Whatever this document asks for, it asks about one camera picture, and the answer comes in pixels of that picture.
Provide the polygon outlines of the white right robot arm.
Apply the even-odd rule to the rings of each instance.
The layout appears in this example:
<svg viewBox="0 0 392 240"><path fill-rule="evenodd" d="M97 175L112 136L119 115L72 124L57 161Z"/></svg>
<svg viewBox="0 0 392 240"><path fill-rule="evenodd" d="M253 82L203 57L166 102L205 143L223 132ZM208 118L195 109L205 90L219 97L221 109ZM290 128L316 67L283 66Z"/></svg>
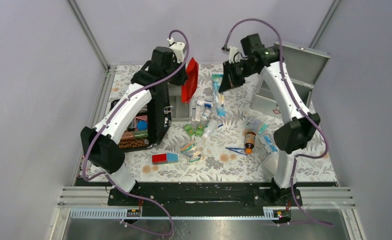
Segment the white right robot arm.
<svg viewBox="0 0 392 240"><path fill-rule="evenodd" d="M238 88L245 79L254 74L269 87L281 113L283 126L274 132L278 147L278 166L272 178L270 199L277 206L283 206L295 193L294 173L297 165L295 156L301 153L313 138L320 117L312 114L294 87L284 62L282 41L265 47L257 33L240 41L242 49L224 43L222 51L228 53L223 63L223 79L219 92Z"/></svg>

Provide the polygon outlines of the blue white plastic packet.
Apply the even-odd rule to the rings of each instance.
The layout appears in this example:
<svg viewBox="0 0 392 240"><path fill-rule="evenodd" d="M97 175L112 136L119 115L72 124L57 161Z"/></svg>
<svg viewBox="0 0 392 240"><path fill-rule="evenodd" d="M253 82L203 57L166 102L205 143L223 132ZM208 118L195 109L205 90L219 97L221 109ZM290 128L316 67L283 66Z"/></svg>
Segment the blue white plastic packet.
<svg viewBox="0 0 392 240"><path fill-rule="evenodd" d="M225 111L225 98L222 93L219 93L220 85L222 82L222 74L212 74L212 90L213 90L213 100L215 103L215 109L217 116L224 117L226 115Z"/></svg>

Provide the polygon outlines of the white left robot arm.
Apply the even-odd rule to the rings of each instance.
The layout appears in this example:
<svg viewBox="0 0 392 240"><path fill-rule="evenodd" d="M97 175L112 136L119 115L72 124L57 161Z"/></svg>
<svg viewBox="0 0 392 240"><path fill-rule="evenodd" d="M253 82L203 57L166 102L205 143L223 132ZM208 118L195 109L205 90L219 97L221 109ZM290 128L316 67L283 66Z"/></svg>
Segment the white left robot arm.
<svg viewBox="0 0 392 240"><path fill-rule="evenodd" d="M120 140L143 107L147 107L146 148L162 141L172 120L168 83L181 86L187 81L188 53L183 42L156 47L151 59L133 75L127 91L107 116L94 127L81 130L84 160L102 168L102 174L122 189L119 197L128 206L137 203L139 193L134 189L135 178L126 169L126 151L120 148Z"/></svg>

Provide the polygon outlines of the red first aid pouch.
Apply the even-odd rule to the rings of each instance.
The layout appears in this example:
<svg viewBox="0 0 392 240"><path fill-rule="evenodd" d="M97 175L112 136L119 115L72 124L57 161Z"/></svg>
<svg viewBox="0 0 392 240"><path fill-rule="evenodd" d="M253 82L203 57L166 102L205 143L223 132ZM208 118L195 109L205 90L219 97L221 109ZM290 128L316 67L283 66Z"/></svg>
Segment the red first aid pouch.
<svg viewBox="0 0 392 240"><path fill-rule="evenodd" d="M189 104L198 86L199 64L192 58L186 68L187 81L181 87L181 102Z"/></svg>

